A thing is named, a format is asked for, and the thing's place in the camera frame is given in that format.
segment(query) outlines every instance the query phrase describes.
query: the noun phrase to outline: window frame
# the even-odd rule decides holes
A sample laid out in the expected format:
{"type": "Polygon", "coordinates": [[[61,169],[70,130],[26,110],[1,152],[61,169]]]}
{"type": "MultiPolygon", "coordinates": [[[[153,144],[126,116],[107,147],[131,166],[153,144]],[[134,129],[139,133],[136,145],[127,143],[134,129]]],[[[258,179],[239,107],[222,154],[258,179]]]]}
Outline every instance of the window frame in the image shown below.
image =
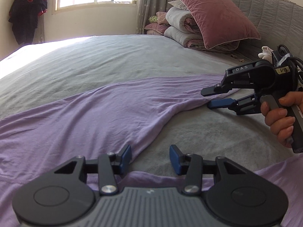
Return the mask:
{"type": "Polygon", "coordinates": [[[75,4],[65,7],[59,7],[60,0],[53,0],[53,8],[52,8],[52,14],[56,14],[59,12],[64,11],[72,11],[75,9],[83,9],[83,8],[91,8],[91,7],[98,7],[98,6],[137,6],[137,0],[132,1],[122,1],[120,3],[114,2],[114,1],[106,1],[106,2],[97,2],[97,0],[94,0],[92,3],[81,3],[81,4],[75,4]]]}

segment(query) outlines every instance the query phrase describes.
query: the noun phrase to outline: gray pillow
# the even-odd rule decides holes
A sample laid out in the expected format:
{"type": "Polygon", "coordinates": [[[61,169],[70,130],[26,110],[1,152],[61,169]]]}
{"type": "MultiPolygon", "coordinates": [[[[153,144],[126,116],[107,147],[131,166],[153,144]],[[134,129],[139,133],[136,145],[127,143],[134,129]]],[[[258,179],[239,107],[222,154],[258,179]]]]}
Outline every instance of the gray pillow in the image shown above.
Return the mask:
{"type": "Polygon", "coordinates": [[[187,7],[184,5],[184,3],[182,1],[180,1],[180,0],[178,0],[178,1],[171,1],[171,2],[169,2],[169,4],[171,4],[172,6],[178,8],[178,9],[189,11],[187,9],[187,7]]]}

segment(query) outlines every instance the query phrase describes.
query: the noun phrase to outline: gripper handle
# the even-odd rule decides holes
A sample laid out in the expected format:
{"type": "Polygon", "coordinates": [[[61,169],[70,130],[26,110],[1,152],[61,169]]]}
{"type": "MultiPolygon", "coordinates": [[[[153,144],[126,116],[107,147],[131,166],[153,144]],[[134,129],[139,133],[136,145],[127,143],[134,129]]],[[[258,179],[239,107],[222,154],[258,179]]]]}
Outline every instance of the gripper handle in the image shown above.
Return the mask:
{"type": "Polygon", "coordinates": [[[260,98],[260,102],[267,102],[269,104],[270,110],[277,108],[286,108],[287,117],[295,117],[296,121],[294,122],[294,130],[292,135],[287,139],[287,142],[291,144],[292,151],[294,153],[303,152],[303,114],[300,108],[297,105],[292,107],[283,107],[277,99],[272,95],[265,95],[260,98]]]}

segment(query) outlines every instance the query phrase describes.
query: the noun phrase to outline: window sill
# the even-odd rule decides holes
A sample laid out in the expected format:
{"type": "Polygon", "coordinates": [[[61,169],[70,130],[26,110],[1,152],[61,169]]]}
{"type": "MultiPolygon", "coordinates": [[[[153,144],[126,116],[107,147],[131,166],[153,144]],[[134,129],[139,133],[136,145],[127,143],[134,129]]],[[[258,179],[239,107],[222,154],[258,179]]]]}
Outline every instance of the window sill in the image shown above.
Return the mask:
{"type": "Polygon", "coordinates": [[[85,8],[94,8],[94,7],[117,7],[117,6],[122,6],[122,7],[136,7],[136,3],[98,3],[98,4],[77,4],[77,5],[72,5],[72,6],[67,6],[67,7],[62,7],[57,10],[53,10],[52,14],[57,14],[57,13],[63,13],[63,12],[69,12],[73,10],[78,10],[78,9],[85,9],[85,8]]]}

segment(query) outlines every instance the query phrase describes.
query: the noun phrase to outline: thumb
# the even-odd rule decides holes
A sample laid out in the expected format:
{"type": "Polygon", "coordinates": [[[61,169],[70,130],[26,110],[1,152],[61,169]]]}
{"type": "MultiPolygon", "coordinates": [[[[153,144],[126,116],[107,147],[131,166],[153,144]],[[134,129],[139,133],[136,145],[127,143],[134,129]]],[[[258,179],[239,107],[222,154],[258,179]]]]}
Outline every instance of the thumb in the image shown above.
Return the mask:
{"type": "Polygon", "coordinates": [[[303,92],[292,91],[288,92],[286,96],[279,99],[281,105],[291,107],[292,105],[299,106],[303,102],[303,92]]]}

